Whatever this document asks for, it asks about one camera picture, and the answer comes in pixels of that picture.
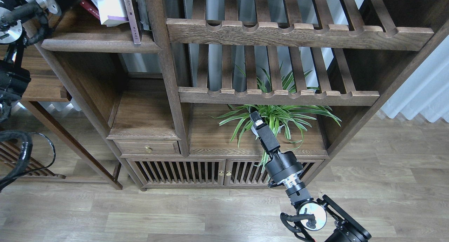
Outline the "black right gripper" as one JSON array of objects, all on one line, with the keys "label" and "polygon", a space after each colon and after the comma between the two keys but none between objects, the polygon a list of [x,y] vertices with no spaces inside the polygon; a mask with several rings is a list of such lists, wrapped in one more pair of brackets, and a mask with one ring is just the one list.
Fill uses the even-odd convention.
[{"label": "black right gripper", "polygon": [[268,153],[270,160],[266,163],[265,169],[270,176],[269,184],[279,184],[290,175],[302,173],[303,166],[298,162],[292,151],[282,153],[279,151],[280,144],[274,133],[266,124],[258,111],[250,113],[250,119],[253,123],[252,132],[258,136],[264,151]]}]

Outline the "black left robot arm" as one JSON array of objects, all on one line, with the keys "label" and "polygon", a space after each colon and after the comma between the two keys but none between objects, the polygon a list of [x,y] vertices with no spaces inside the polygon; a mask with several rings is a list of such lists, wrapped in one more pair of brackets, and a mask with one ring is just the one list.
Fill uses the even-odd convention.
[{"label": "black left robot arm", "polygon": [[1,44],[8,45],[0,62],[1,122],[11,114],[12,104],[21,100],[31,81],[22,68],[24,50],[50,36],[48,14],[62,15],[82,0],[0,0]]}]

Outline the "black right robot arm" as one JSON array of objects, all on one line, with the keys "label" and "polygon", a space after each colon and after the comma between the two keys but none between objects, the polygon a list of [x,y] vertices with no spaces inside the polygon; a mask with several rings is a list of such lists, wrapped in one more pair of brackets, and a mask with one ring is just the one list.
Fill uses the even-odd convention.
[{"label": "black right robot arm", "polygon": [[335,229],[327,238],[328,242],[367,242],[371,234],[356,222],[346,211],[330,197],[323,195],[322,199],[313,200],[300,176],[303,167],[292,151],[282,153],[280,144],[273,132],[258,111],[250,112],[253,122],[252,130],[260,139],[264,151],[269,155],[265,169],[270,176],[270,188],[283,184],[291,204],[296,209],[296,215],[280,214],[284,226],[293,232],[297,239],[313,242],[309,231],[319,231],[327,223],[327,216],[335,220]]}]

